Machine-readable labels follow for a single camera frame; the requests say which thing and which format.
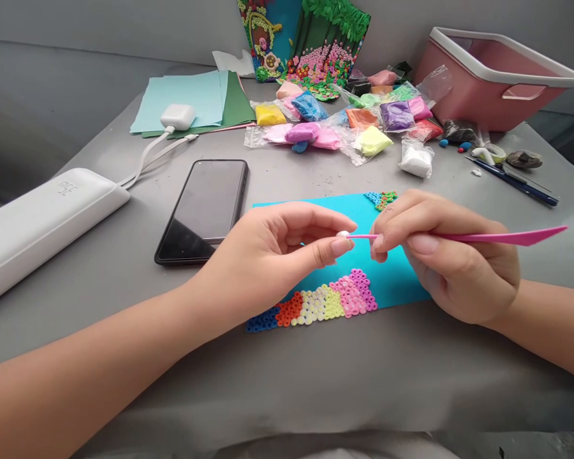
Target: light blue paper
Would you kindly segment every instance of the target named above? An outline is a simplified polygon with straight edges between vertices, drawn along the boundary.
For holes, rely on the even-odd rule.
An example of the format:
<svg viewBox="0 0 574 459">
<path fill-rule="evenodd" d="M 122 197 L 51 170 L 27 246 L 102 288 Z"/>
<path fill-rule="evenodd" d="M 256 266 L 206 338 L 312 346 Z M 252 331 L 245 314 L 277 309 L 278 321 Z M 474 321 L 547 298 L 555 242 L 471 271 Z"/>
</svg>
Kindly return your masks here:
<svg viewBox="0 0 574 459">
<path fill-rule="evenodd" d="M 191 105 L 196 119 L 191 127 L 219 126 L 227 91 L 227 75 L 218 71 L 189 76 L 150 78 L 130 133 L 163 131 L 160 117 L 170 104 Z"/>
<path fill-rule="evenodd" d="M 354 234 L 369 234 L 372 223 L 379 212 L 374 204 L 363 194 L 345 194 L 313 200 L 302 200 L 336 210 L 358 224 Z M 264 207 L 276 203 L 259 203 L 253 207 Z M 379 308 L 413 303 L 430 299 L 428 292 L 421 286 L 402 247 L 389 252 L 387 261 L 379 264 L 370 258 L 370 244 L 366 239 L 354 239 L 355 248 L 338 259 L 338 264 L 314 271 L 300 282 L 289 294 L 300 290 L 315 290 L 322 284 L 336 281 L 343 275 L 349 275 L 351 269 L 363 270 L 370 279 L 370 290 L 376 298 Z"/>
</svg>

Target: fingernail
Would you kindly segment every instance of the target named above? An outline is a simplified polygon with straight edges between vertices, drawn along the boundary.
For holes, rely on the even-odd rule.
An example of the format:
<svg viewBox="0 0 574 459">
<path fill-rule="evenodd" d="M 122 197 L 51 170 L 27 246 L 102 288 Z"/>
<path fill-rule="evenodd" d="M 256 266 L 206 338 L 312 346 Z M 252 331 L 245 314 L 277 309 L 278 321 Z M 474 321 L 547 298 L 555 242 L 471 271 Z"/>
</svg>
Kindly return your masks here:
<svg viewBox="0 0 574 459">
<path fill-rule="evenodd" d="M 376 250 L 378 249 L 378 247 L 381 246 L 381 244 L 383 243 L 383 241 L 385 240 L 385 237 L 382 234 L 379 234 L 376 239 L 374 239 L 374 243 L 372 244 L 372 250 Z"/>
<path fill-rule="evenodd" d="M 412 251 L 415 251 L 421 255 L 433 254 L 440 244 L 440 241 L 437 237 L 426 234 L 410 236 L 407 242 Z"/>
<path fill-rule="evenodd" d="M 336 258 L 346 254 L 349 250 L 351 250 L 350 239 L 340 238 L 332 242 L 332 252 Z"/>
</svg>

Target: pink sculpting tool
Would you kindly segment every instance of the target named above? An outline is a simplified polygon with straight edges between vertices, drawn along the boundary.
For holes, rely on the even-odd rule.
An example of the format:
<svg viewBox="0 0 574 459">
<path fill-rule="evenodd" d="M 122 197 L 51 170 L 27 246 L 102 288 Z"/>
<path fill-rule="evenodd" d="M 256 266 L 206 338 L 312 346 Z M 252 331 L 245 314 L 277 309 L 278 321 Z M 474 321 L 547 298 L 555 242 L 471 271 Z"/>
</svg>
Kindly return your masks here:
<svg viewBox="0 0 574 459">
<path fill-rule="evenodd" d="M 522 245 L 529 247 L 544 241 L 562 231 L 568 229 L 567 226 L 557 226 L 556 228 L 537 229 L 536 231 L 525 231 L 524 233 L 507 233 L 495 235 L 436 235 L 445 239 L 460 242 L 501 242 L 502 244 Z M 348 235 L 348 239 L 376 239 L 377 235 Z"/>
</svg>

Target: small stone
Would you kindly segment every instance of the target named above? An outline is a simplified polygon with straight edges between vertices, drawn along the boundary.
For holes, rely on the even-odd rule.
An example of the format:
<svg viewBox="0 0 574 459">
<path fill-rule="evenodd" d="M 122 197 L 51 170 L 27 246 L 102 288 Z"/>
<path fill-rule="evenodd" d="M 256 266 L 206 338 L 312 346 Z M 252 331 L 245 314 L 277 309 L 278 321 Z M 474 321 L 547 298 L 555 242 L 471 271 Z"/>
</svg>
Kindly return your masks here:
<svg viewBox="0 0 574 459">
<path fill-rule="evenodd" d="M 529 150 L 517 150 L 506 158 L 506 162 L 519 169 L 536 169 L 542 165 L 542 156 Z"/>
</svg>

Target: perler bead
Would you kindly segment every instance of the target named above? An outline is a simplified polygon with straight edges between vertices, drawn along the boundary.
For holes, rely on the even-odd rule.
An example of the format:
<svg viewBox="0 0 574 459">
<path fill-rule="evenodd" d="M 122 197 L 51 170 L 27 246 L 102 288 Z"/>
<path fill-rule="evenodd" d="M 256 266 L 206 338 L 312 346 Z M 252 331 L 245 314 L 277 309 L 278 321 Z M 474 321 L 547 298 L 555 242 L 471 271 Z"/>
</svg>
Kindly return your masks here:
<svg viewBox="0 0 574 459">
<path fill-rule="evenodd" d="M 364 193 L 364 196 L 374 203 L 374 208 L 379 212 L 387 207 L 387 204 L 397 199 L 395 191 L 391 193 Z"/>
<path fill-rule="evenodd" d="M 312 325 L 314 322 L 363 315 L 378 310 L 369 289 L 370 280 L 361 269 L 353 269 L 329 285 L 314 291 L 297 291 L 287 302 L 247 322 L 247 333 L 258 333 L 280 326 Z"/>
</svg>

